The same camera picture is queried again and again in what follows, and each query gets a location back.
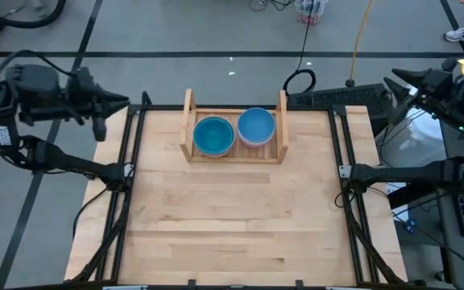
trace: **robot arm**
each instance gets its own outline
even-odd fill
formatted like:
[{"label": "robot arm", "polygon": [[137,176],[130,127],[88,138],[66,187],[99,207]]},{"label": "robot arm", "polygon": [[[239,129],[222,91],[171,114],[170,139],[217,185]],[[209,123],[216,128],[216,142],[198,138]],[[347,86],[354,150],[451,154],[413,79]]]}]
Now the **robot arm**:
[{"label": "robot arm", "polygon": [[[398,77],[418,88],[418,93],[409,95],[409,90],[391,79],[385,82],[401,100],[393,112],[390,122],[398,123],[406,113],[416,106],[439,118],[464,133],[464,78],[454,82],[452,69],[428,69],[424,72],[392,70]],[[340,173],[346,185],[357,193],[363,193],[376,182],[406,182],[408,186],[391,194],[392,208],[405,205],[436,189],[464,189],[464,158],[455,157],[435,161],[419,168],[371,167],[366,164],[341,166]]]},{"label": "robot arm", "polygon": [[0,81],[0,156],[18,168],[68,172],[97,176],[111,189],[126,182],[122,164],[97,164],[66,155],[58,146],[34,136],[20,136],[15,121],[33,126],[35,122],[73,118],[83,125],[93,122],[94,138],[104,141],[105,119],[130,104],[128,97],[110,93],[93,82],[87,68],[69,74],[65,88],[59,86],[52,67],[27,64],[6,70]]}]

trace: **white label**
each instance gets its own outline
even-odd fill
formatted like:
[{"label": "white label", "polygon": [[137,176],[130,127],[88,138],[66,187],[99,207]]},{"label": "white label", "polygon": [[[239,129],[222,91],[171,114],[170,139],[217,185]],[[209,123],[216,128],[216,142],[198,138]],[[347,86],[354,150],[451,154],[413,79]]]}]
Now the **white label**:
[{"label": "white label", "polygon": [[0,126],[0,145],[11,146],[10,131],[7,126]]}]

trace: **wooden dish rack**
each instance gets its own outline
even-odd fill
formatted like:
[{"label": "wooden dish rack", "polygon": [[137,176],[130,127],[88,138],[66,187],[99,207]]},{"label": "wooden dish rack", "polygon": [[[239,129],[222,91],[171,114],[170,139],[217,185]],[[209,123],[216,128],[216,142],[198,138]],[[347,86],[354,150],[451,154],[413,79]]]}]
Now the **wooden dish rack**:
[{"label": "wooden dish rack", "polygon": [[[289,148],[288,111],[286,108],[286,93],[280,91],[280,99],[275,110],[269,112],[275,116],[275,134],[268,144],[260,148],[245,145],[238,135],[239,115],[242,109],[198,109],[194,101],[193,90],[185,91],[184,114],[180,148],[188,162],[212,163],[257,163],[281,164]],[[203,155],[193,142],[194,127],[200,120],[208,116],[220,116],[227,119],[234,127],[235,142],[232,149],[223,157],[212,158]]]}]

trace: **yellow cable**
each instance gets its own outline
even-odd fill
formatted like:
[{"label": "yellow cable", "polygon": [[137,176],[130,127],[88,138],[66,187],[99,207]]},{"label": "yellow cable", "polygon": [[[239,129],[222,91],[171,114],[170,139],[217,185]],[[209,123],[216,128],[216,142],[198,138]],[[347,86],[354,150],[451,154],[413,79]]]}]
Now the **yellow cable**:
[{"label": "yellow cable", "polygon": [[352,55],[352,67],[350,68],[350,79],[351,80],[353,80],[352,77],[354,76],[355,57],[358,54],[359,39],[361,38],[361,33],[363,33],[364,25],[367,23],[368,13],[370,12],[370,8],[371,8],[372,3],[373,3],[373,0],[370,0],[370,2],[368,3],[367,10],[364,12],[364,17],[362,18],[361,27],[359,28],[358,37],[355,40],[354,54]]}]

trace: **light blue bowl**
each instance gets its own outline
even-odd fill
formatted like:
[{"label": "light blue bowl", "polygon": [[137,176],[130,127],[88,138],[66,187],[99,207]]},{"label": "light blue bowl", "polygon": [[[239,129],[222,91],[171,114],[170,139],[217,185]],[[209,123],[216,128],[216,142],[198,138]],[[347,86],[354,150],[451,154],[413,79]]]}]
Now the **light blue bowl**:
[{"label": "light blue bowl", "polygon": [[239,137],[246,141],[246,144],[265,144],[275,134],[275,119],[265,109],[251,108],[239,116],[238,131]]},{"label": "light blue bowl", "polygon": [[201,153],[219,157],[232,148],[235,140],[234,128],[222,117],[203,118],[194,128],[193,140]]}]

